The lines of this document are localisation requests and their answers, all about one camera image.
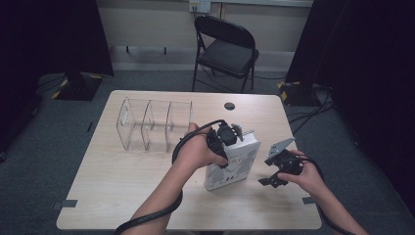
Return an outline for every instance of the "gray carpet floor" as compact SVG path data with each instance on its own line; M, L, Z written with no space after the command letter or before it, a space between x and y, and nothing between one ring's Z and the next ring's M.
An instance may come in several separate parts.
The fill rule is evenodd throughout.
M281 72L257 72L254 90L246 93L278 95ZM102 110L113 90L190 91L193 72L116 71L104 78L92 101L51 99L60 80L39 88L44 100L37 116L10 146L0 164L0 234L112 234L111 231L61 231L56 227L59 211L54 203L67 197ZM41 83L58 74L41 78ZM238 90L241 83L225 80ZM198 92L221 92L197 83ZM285 107L289 119L315 107ZM304 119L292 123L297 130ZM371 234L415 234L415 221L377 166L355 145L351 128L336 109L312 117L295 134L297 146L313 157L325 173L326 182L351 214ZM315 231L267 231L266 234L332 234L323 223Z

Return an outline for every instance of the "acrylic divider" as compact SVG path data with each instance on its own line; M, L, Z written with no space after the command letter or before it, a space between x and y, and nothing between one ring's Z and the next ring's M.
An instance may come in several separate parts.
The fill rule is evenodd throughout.
M127 151L171 152L191 118L192 102L125 98L116 129Z

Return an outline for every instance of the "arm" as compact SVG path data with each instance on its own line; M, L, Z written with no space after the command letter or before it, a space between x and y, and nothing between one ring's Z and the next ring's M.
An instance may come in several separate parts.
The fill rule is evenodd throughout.
M295 155L303 155L300 151L292 151ZM323 182L314 164L303 161L300 175L279 173L280 179L297 183L304 191L314 198L327 217L337 226L353 234L368 234L340 203L336 196Z
M197 128L194 123L190 123L189 131ZM159 212L174 203L180 194L183 186L193 173L200 167L215 163L225 165L226 160L214 154L209 148L206 140L206 133L209 129L202 130L190 139L180 150L178 157L159 186L149 196L149 198L135 212L132 218L143 216L152 212ZM122 235L131 234L164 234L170 214L164 217L149 221L139 226L126 230Z

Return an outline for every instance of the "black cable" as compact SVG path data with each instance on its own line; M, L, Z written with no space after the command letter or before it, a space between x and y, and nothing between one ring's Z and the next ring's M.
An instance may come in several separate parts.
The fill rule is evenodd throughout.
M45 92L47 92L47 91L50 91L50 90L54 89L55 87L59 86L59 84L61 84L61 83L64 81L64 78L65 78L65 77L66 77L65 75L62 75L62 76L59 76L59 77L53 78L53 79L51 79L51 80L49 80L49 81L45 81L45 82L43 82L42 84L38 85L38 86L37 86L37 89L39 89L39 88L40 88L40 87L42 87L43 85L46 85L47 83L50 83L50 82L52 82L52 81L56 81L56 80L60 79L60 81L59 81L59 82L57 82L56 84L54 84L53 86L51 86L51 87L49 87L49 88L46 88L46 89L44 89L44 90L42 90L42 91L36 92L36 95L40 95L40 94L42 94L42 93L45 93Z
M287 114L287 117L296 116L296 115L309 115L312 112L298 112L298 113L293 113L293 114Z
M179 143L176 145L176 147L174 148L172 157L171 157L171 163L174 164L174 162L177 159L177 156L180 152L180 149L183 147L184 144L186 144L187 141L189 141L191 138L195 137L196 135L200 134L199 131L213 125L216 123L226 123L226 121L224 119L218 119L218 120L214 120L208 124L205 124L199 128L196 128L194 131L188 133L187 135L185 135L180 141ZM119 235L122 232L124 232L127 229L130 229L132 227L138 226L140 224L146 223L148 221L157 219L157 218L161 218L163 216L166 216L172 212L174 212L181 204L183 199L183 191L180 191L179 196L177 197L176 201L174 201L174 203L169 206L168 208L161 210L161 211L157 211L154 213L150 213L141 217L137 217L137 218L133 218L129 221L124 222L122 225L120 225L114 232L114 235Z
M330 94L331 94L331 90L329 88L325 88L325 90L328 90L328 92L327 92L327 95L326 95L326 99L324 100L324 102L321 105L321 107L315 109L314 111L312 111L310 113L307 113L307 114L302 115L300 117L296 117L296 118L294 118L292 120L289 120L289 123L293 123L293 122L295 122L295 121L297 121L299 119L306 118L306 120L302 124L300 124L300 126L297 127L297 129L295 131L293 131L293 135L296 134L297 131L299 131L300 128L302 128L312 117L314 117L317 114L322 114L322 113L324 113L324 112L326 112L326 111L328 111L328 110L330 110L330 109L332 109L334 107L334 105L332 105L329 108L323 110L324 107L326 106L327 101L329 100L329 97L330 97Z
M317 169L318 174L320 175L320 177L323 180L323 182L325 182L323 170L321 170L320 165L318 165L318 163L314 159L310 158L307 155L297 155L297 156L298 157L301 157L301 156L306 157L306 159L299 158L299 160L300 161L307 161L309 163L312 163L315 166L315 168Z
M281 79L285 79L286 76L281 76L281 77L265 77L265 76L258 76L255 75L255 78L259 78L259 79L264 79L264 80L281 80Z

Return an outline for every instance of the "electrical cord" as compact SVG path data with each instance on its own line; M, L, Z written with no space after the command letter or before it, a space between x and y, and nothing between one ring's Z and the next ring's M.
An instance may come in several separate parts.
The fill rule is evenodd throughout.
M326 90L328 90L329 92L327 92L326 98L325 98L323 104L321 105L321 107L318 107L317 109L315 109L314 111L312 111L310 113L305 113L305 114L303 114L300 117L296 117L296 118L294 118L292 120L289 120L289 124L291 124L291 123L293 123L293 122L295 122L295 121L297 121L299 119L306 118L306 120L302 124L300 124L300 126L297 127L296 130L293 131L293 135L296 134L300 130L300 128L302 128L312 117L314 117L317 114L322 114L324 112L327 112L327 111L331 110L334 107L334 104L332 104L329 108L324 109L324 107L326 106L326 104L327 104L327 102L329 100L330 94L331 94L331 90L330 89L326 89Z
M204 81L201 81L201 80L199 80L199 82L201 82L201 83L203 83L203 84L205 84L205 85L207 85L207 86L210 86L210 87L213 87L213 88L219 89L219 90L226 90L226 91L235 92L235 91L234 91L234 90L232 90L231 88L229 88L229 87L227 87L227 86L225 86L225 85L222 85L221 83L219 83L217 80L215 80L215 79L214 79L214 78L218 78L218 77L225 77L225 76L232 77L231 75L227 75L227 74L223 74L223 75L215 75L215 76L214 76L214 78L213 78L213 77L212 77L212 74L210 74L204 66L202 66L202 65L201 65L201 68L202 68L202 71L203 71L203 72L207 75L207 78L208 78L208 79L209 79L212 83L214 83L214 86L213 86L212 84L208 84L208 83L206 83L206 82L204 82ZM264 79L264 80L281 80L281 79L285 79L285 76L281 76L281 77L264 77L264 76L258 76L258 75L255 75L254 77L255 77L255 78L259 78L259 79Z
M185 135L182 139L180 139L179 143L176 145L176 147L174 148L172 157L171 157L171 163L174 164L174 162L176 161L178 154L180 152L180 149L187 143L187 141L189 141L190 139L192 139L193 137L195 137L196 135L200 134L199 131L213 125L216 123L226 123L226 121L224 119L218 119L218 120L214 120L211 121L208 124L205 124L199 128L196 128L194 131L189 132L187 135ZM166 216L172 212L174 212L181 204L183 199L183 190L180 191L179 196L177 197L176 201L174 201L174 203L169 206L168 208L161 210L161 211L157 211L154 213L150 213L144 216L140 216L137 218L133 218L129 221L124 222L122 225L120 225L114 232L114 235L120 235L122 232L124 232L127 229L130 229L132 227L138 226L140 224L146 223L148 221Z
M46 88L46 89L44 89L44 90L42 90L42 91L36 92L36 95L43 94L43 93L45 93L45 92L47 92L47 91L50 91L50 90L54 89L55 87L59 86L59 84L61 84L61 83L64 81L64 78L65 78L65 77L66 77L66 75L64 74L64 75L62 75L62 76L55 77L55 78L53 78L53 79L51 79L51 80L45 81L45 82L43 82L42 84L38 85L38 86L37 86L37 89L39 89L40 87L42 87L42 86L44 86L44 85L46 85L46 84L48 84L48 83L50 83L50 82L53 82L53 81L56 81L56 80L60 79L60 81L59 81L59 82L57 82L56 84L54 84L53 86L51 86L51 87L49 87L49 88Z

